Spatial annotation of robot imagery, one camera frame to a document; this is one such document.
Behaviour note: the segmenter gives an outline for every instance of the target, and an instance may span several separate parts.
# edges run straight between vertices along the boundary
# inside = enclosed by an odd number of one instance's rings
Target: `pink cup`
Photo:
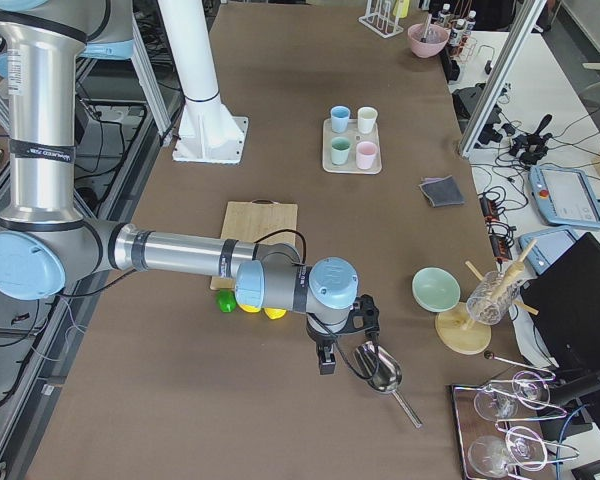
[[[378,146],[373,142],[360,142],[356,146],[356,165],[360,170],[369,170],[378,155]]]

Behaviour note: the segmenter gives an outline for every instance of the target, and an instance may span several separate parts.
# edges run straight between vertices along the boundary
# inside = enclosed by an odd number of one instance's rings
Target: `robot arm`
[[[76,57],[86,51],[128,58],[131,15],[131,0],[0,0],[11,125],[11,203],[0,213],[0,291],[40,299],[112,269],[232,277],[240,303],[308,313],[320,371],[332,373],[339,335],[378,332],[378,311],[371,297],[358,298],[357,274],[346,261],[327,258],[309,267],[289,245],[140,230],[85,219],[75,210]],[[199,20],[206,32],[204,18]],[[209,49],[208,39],[201,49]],[[208,63],[210,53],[203,55]],[[219,95],[203,108],[213,102]],[[356,317],[362,317],[357,327]]]

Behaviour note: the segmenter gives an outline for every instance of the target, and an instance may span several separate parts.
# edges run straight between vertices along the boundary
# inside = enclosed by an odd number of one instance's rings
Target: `bowl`
[[[413,277],[413,296],[425,310],[446,312],[460,301],[460,285],[453,275],[436,267],[423,268]]]
[[[429,36],[438,37],[438,43],[422,43],[422,30],[424,23],[416,23],[407,29],[407,37],[409,38],[409,48],[416,57],[429,58],[437,55],[444,48],[449,40],[449,30],[442,28],[440,25],[431,25]]]

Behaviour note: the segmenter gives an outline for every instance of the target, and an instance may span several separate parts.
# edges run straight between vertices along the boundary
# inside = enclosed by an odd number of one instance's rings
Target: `scoop handle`
[[[416,414],[416,412],[413,411],[413,408],[411,408],[411,405],[409,405],[407,403],[407,401],[404,399],[402,394],[397,389],[394,390],[393,392],[391,392],[391,394],[394,396],[396,401],[400,404],[400,406],[404,410],[404,413],[407,414],[407,417],[409,417],[409,420],[411,420],[411,423],[413,423],[413,426],[416,428],[422,427],[422,421],[420,420],[420,418],[418,418],[418,415]]]

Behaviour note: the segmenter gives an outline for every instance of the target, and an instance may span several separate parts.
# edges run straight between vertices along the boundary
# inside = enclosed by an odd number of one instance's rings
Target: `light blue joint cap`
[[[311,269],[309,288],[314,297],[327,307],[337,310],[348,308],[358,295],[358,274],[346,260],[325,258]]]
[[[88,43],[81,57],[98,60],[129,60],[133,56],[133,40],[111,43]]]
[[[7,78],[7,75],[9,74],[8,62],[9,62],[9,55],[7,55],[6,53],[1,53],[0,54],[0,76],[2,78]]]
[[[0,291],[18,300],[38,300],[65,283],[62,263],[44,243],[21,232],[0,232]]]
[[[264,269],[258,260],[244,262],[236,274],[236,301],[240,305],[262,308],[264,302]]]
[[[0,0],[0,10],[8,12],[24,12],[39,7],[49,0]]]

